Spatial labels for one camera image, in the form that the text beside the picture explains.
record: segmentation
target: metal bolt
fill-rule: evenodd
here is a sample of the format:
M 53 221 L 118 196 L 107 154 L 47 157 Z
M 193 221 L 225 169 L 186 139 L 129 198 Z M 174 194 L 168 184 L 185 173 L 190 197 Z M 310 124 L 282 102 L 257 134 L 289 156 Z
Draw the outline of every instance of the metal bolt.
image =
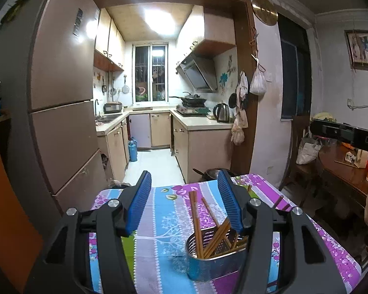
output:
M 297 216 L 301 216 L 302 215 L 302 208 L 299 208 L 299 207 L 294 207 L 292 209 L 293 213 Z
M 77 211 L 78 210 L 76 208 L 68 208 L 66 214 L 67 216 L 73 216 Z
M 120 201 L 118 201 L 117 199 L 112 199 L 108 201 L 108 206 L 110 206 L 111 208 L 116 208 L 119 204 Z
M 262 201 L 260 201 L 258 198 L 252 198 L 250 200 L 250 204 L 252 204 L 254 207 L 258 207 L 262 204 Z

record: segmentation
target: blue flower decal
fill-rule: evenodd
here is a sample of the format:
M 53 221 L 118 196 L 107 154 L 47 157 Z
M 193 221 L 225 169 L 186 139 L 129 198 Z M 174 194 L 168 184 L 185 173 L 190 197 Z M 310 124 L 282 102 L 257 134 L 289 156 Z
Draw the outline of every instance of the blue flower decal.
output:
M 225 88 L 225 84 L 228 81 L 228 74 L 223 73 L 219 78 L 219 83 L 221 84 L 222 88 Z

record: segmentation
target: tablecloth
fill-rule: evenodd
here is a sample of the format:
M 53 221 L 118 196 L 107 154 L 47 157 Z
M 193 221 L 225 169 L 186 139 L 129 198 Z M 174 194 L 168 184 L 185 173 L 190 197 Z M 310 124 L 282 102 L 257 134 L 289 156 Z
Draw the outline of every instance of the tablecloth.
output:
M 262 199 L 269 206 L 272 206 L 281 195 L 281 192 L 259 175 L 242 175 L 232 180 L 245 187 L 252 185 L 251 196 Z M 120 189 L 101 191 L 92 208 L 98 208 L 108 200 L 117 198 L 121 191 Z M 133 236 L 122 238 L 127 263 L 138 294 L 229 294 L 233 291 L 238 277 L 237 272 L 206 283 L 193 282 L 187 277 L 184 245 L 188 236 L 193 233 L 188 194 L 190 191 L 197 192 L 201 229 L 214 226 L 212 218 L 201 202 L 202 196 L 219 223 L 224 221 L 226 211 L 217 181 L 152 188 L 138 230 Z M 285 197 L 277 208 L 282 209 L 288 202 L 290 206 L 295 206 Z M 359 264 L 318 224 L 314 221 L 313 224 L 330 250 L 347 293 L 350 293 L 360 279 Z M 94 291 L 102 293 L 96 238 L 95 233 L 90 234 L 90 267 Z M 278 276 L 279 233 L 274 233 L 273 246 L 270 250 L 269 283 L 272 283 Z M 275 289 L 274 286 L 267 291 L 272 292 Z

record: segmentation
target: kettle handle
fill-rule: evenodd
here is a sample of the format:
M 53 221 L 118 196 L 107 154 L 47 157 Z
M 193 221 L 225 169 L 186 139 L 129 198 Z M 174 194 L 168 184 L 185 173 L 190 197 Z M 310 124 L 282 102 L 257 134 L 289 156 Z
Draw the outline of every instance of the kettle handle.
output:
M 220 104 L 218 104 L 218 105 L 216 105 L 216 106 L 214 106 L 214 109 L 213 109 L 213 115 L 214 115 L 214 117 L 215 117 L 215 119 L 218 121 L 218 117 L 217 117 L 217 114 L 219 113 L 219 110 L 218 110 L 218 112 L 216 112 L 216 110 L 218 109 L 218 108 L 220 108 L 221 106 L 220 106 Z

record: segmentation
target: window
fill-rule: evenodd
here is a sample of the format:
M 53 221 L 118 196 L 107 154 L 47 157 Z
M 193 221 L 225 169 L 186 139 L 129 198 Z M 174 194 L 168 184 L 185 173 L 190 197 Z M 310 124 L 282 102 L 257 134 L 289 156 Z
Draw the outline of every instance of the window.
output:
M 133 47 L 134 103 L 168 101 L 168 46 Z
M 283 70 L 281 118 L 309 115 L 312 74 L 306 30 L 281 14 L 278 14 L 278 28 Z

